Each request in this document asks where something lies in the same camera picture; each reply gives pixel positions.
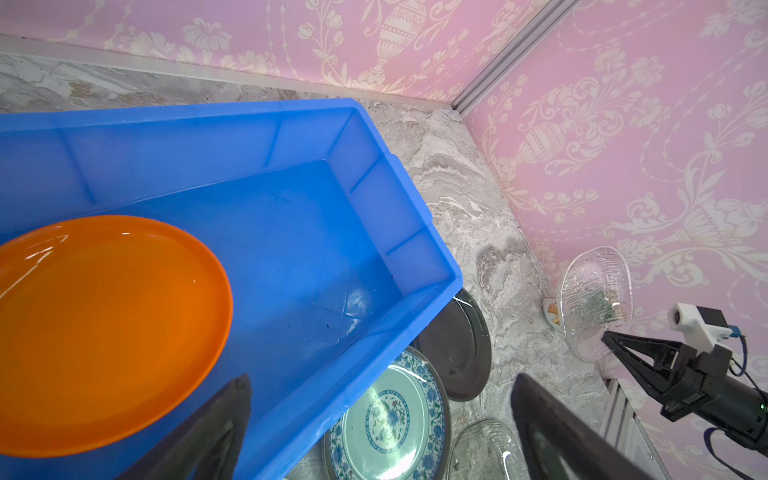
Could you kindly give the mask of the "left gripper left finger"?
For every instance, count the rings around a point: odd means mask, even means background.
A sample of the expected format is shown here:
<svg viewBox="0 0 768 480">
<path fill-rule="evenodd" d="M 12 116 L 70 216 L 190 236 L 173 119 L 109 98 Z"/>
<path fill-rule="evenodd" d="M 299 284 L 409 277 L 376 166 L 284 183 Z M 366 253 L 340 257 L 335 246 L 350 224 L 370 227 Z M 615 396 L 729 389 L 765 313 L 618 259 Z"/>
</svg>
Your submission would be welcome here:
<svg viewBox="0 0 768 480">
<path fill-rule="evenodd" d="M 231 479 L 251 415 L 252 385 L 228 382 L 120 479 Z"/>
</svg>

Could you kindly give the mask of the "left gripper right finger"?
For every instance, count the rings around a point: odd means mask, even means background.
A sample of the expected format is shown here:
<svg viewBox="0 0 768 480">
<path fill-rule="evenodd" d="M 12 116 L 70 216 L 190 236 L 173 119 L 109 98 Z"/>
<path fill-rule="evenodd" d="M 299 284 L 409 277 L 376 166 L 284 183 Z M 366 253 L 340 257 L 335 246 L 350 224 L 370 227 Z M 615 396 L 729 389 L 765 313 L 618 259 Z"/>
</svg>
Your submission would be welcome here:
<svg viewBox="0 0 768 480">
<path fill-rule="evenodd" d="M 520 373 L 510 397 L 532 479 L 647 479 L 532 377 Z"/>
</svg>

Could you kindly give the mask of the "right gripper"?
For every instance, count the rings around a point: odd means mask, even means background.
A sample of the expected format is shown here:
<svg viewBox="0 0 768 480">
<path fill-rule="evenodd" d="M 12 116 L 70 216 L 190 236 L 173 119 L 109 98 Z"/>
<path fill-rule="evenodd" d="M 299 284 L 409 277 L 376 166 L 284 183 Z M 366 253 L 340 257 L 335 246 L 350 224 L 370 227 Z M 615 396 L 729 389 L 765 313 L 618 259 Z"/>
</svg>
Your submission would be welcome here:
<svg viewBox="0 0 768 480">
<path fill-rule="evenodd" d="M 720 396 L 732 358 L 732 352 L 720 345 L 698 353 L 681 342 L 615 331 L 605 332 L 601 341 L 672 422 Z"/>
</svg>

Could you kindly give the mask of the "clear ribbed glass plate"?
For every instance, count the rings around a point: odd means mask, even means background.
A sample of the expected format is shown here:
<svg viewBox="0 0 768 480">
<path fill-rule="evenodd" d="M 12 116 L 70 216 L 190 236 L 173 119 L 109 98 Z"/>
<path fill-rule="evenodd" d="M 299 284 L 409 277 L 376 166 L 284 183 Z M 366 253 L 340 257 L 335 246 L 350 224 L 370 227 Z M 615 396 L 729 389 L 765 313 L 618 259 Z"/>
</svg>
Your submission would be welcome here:
<svg viewBox="0 0 768 480">
<path fill-rule="evenodd" d="M 621 252 L 600 246 L 578 255 L 566 269 L 557 296 L 566 345 L 586 363 L 609 355 L 608 331 L 626 333 L 632 321 L 629 266 Z"/>
</svg>

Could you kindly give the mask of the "black round plate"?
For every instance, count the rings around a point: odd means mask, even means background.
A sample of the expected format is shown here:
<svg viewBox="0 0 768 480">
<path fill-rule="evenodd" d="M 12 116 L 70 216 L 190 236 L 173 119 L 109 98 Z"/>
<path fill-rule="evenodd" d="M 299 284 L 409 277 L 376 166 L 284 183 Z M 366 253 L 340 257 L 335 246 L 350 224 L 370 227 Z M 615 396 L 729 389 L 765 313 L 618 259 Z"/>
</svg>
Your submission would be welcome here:
<svg viewBox="0 0 768 480">
<path fill-rule="evenodd" d="M 468 402 L 484 390 L 492 367 L 492 342 L 484 315 L 461 289 L 411 346 L 437 372 L 449 399 Z"/>
</svg>

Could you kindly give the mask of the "orange plastic plate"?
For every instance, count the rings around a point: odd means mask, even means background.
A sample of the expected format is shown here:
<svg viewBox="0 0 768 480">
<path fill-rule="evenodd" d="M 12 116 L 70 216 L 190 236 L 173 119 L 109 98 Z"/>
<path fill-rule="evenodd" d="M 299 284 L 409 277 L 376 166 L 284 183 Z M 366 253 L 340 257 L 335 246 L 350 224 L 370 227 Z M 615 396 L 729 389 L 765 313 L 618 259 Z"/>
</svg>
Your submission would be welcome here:
<svg viewBox="0 0 768 480">
<path fill-rule="evenodd" d="M 1 451 L 88 452 L 148 427 L 207 377 L 229 336 L 224 267 L 143 217 L 51 224 L 1 248 Z"/>
</svg>

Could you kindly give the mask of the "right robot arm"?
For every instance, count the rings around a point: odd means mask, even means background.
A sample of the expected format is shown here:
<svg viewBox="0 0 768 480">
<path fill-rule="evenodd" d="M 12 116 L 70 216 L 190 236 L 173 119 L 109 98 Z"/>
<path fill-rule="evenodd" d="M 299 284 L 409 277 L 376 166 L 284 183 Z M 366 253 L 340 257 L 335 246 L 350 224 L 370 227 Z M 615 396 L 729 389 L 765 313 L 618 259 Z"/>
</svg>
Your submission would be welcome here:
<svg viewBox="0 0 768 480">
<path fill-rule="evenodd" d="M 607 331 L 602 343 L 676 422 L 694 414 L 712 427 L 705 446 L 713 450 L 716 430 L 742 447 L 767 454 L 767 393 L 728 375 L 731 351 L 716 346 L 699 353 L 682 342 Z"/>
</svg>

